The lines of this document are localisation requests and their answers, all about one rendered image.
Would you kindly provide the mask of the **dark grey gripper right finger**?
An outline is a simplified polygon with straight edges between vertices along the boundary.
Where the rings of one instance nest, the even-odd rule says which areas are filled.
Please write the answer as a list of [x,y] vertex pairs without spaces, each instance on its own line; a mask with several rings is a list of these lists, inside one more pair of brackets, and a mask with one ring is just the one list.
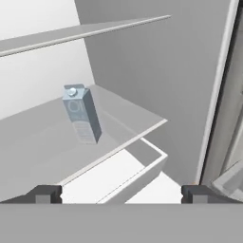
[[205,185],[183,185],[181,194],[182,204],[238,203],[238,200],[219,195]]

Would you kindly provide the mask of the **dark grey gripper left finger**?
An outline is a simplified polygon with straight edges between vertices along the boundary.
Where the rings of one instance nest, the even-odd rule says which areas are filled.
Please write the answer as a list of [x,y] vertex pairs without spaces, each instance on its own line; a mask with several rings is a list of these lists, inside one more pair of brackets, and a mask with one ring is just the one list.
[[20,195],[7,200],[4,203],[20,204],[56,204],[63,203],[61,185],[38,185],[25,195]]

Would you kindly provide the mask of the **grey fridge shelf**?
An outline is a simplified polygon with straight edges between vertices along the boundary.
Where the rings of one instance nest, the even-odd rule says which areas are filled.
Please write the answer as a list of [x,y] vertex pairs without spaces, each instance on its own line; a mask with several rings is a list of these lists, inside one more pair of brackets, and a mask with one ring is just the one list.
[[38,185],[65,185],[166,123],[98,85],[90,87],[102,128],[82,144],[56,99],[0,121],[0,201]]
[[118,22],[78,25],[70,28],[60,28],[46,32],[11,38],[0,41],[0,57],[13,55],[37,48],[59,45],[62,43],[83,39],[123,28],[163,21],[170,15],[149,17]]

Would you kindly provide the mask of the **white fridge drawer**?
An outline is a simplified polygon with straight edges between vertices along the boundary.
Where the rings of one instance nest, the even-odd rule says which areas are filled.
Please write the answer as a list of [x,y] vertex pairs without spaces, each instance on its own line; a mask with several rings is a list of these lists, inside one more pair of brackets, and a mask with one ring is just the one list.
[[125,203],[161,171],[168,155],[141,138],[63,186],[64,204]]

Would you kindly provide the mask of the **grey fridge door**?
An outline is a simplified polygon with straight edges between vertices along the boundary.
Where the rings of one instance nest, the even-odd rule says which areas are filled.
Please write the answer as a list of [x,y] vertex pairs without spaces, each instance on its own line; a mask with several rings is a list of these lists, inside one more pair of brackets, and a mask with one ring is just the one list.
[[243,0],[234,20],[201,183],[243,201]]

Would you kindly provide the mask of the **blue grey milk carton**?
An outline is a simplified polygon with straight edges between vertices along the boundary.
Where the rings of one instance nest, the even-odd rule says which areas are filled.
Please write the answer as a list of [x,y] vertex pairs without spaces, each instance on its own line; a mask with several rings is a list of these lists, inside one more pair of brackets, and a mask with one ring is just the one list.
[[102,129],[91,90],[83,84],[66,84],[63,103],[81,143],[96,144]]

